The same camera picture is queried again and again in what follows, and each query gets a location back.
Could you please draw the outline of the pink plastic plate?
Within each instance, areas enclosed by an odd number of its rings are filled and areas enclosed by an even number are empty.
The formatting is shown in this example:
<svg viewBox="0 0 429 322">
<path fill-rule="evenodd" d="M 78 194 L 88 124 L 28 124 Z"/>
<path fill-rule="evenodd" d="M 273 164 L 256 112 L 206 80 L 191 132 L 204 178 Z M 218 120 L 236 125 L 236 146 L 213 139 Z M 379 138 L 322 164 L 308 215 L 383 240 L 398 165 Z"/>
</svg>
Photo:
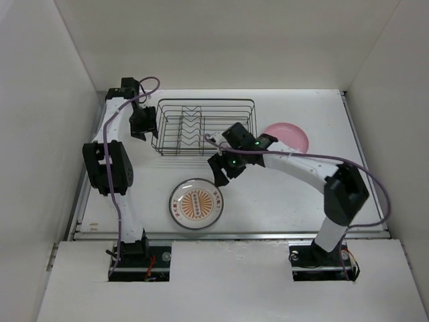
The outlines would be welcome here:
<svg viewBox="0 0 429 322">
<path fill-rule="evenodd" d="M 263 133 L 277 138 L 280 142 L 301 153 L 307 153 L 309 140 L 306 133 L 297 125 L 291 123 L 273 123 L 267 126 Z"/>
</svg>

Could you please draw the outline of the white plate orange sunburst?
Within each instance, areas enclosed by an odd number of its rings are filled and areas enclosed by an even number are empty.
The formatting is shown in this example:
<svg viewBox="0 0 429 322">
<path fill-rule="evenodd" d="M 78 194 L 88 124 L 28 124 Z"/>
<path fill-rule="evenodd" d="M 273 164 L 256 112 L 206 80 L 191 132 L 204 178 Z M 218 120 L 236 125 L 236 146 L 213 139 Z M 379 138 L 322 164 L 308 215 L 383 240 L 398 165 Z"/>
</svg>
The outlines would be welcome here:
<svg viewBox="0 0 429 322">
<path fill-rule="evenodd" d="M 223 214 L 222 192 L 209 180 L 191 178 L 172 191 L 168 210 L 180 227 L 199 231 L 213 226 Z"/>
</svg>

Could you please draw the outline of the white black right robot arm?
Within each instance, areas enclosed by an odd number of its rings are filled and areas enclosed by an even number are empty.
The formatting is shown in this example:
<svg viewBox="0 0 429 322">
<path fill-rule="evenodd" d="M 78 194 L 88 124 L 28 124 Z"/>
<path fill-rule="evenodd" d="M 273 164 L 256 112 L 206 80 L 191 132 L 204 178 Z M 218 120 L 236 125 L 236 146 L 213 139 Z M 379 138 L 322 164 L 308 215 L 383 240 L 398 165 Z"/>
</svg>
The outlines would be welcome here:
<svg viewBox="0 0 429 322">
<path fill-rule="evenodd" d="M 258 165 L 290 175 L 320 192 L 325 218 L 312 242 L 310 255 L 318 264 L 334 258 L 342 236 L 369 198 L 356 165 L 305 157 L 269 134 L 254 137 L 241 123 L 234 123 L 223 132 L 206 134 L 204 138 L 217 148 L 216 154 L 208 159 L 217 187 L 226 186 L 248 165 Z"/>
</svg>

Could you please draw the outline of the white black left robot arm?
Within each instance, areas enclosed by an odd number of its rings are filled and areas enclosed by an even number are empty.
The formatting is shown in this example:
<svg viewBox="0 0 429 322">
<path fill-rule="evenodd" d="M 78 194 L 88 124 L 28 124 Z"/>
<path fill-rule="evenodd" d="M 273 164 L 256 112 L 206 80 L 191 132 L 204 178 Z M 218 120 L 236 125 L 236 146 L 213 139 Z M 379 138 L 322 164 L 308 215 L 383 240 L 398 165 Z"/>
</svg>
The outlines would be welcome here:
<svg viewBox="0 0 429 322">
<path fill-rule="evenodd" d="M 84 164 L 91 186 L 108 197 L 117 212 L 117 248 L 110 255 L 119 262 L 125 256 L 135 266 L 143 266 L 150 257 L 143 225 L 130 209 L 127 197 L 134 181 L 133 166 L 125 149 L 123 137 L 146 141 L 146 135 L 158 137 L 156 108 L 141 105 L 160 87 L 156 76 L 141 80 L 121 79 L 117 88 L 110 88 L 105 96 L 101 127 L 90 143 L 82 147 Z"/>
</svg>

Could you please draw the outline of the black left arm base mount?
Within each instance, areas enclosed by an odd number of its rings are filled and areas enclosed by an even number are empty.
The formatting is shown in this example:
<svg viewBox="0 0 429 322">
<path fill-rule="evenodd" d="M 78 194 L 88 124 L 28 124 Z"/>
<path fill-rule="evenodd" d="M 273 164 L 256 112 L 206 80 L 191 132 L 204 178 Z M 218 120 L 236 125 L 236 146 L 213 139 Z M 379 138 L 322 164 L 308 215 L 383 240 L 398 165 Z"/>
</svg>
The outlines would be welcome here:
<svg viewBox="0 0 429 322">
<path fill-rule="evenodd" d="M 170 280 L 171 246 L 150 246 L 145 249 L 132 244 L 121 245 L 121 259 L 114 268 L 117 247 L 108 251 L 113 255 L 108 272 L 109 282 L 168 282 Z"/>
</svg>

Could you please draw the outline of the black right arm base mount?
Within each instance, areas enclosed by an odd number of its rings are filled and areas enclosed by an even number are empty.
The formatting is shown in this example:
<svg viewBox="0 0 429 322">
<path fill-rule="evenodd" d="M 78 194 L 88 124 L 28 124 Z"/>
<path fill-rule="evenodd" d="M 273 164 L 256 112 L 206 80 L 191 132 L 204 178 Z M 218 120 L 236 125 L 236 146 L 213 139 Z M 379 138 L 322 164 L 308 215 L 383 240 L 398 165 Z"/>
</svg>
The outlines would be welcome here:
<svg viewBox="0 0 429 322">
<path fill-rule="evenodd" d="M 317 245 L 290 245 L 288 260 L 295 282 L 351 281 L 355 282 L 361 269 L 347 245 L 325 252 Z"/>
</svg>

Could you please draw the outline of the dark wire dish rack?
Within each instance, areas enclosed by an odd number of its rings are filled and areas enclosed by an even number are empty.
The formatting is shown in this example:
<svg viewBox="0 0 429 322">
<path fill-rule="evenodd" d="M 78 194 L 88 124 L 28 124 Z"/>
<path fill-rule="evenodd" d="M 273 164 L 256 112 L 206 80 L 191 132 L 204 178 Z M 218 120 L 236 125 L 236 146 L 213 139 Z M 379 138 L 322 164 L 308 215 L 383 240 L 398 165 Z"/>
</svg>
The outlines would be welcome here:
<svg viewBox="0 0 429 322">
<path fill-rule="evenodd" d="M 216 148 L 204 136 L 237 122 L 253 135 L 257 131 L 252 99 L 165 98 L 158 101 L 156 113 L 158 137 L 151 146 L 161 156 L 210 156 Z"/>
</svg>

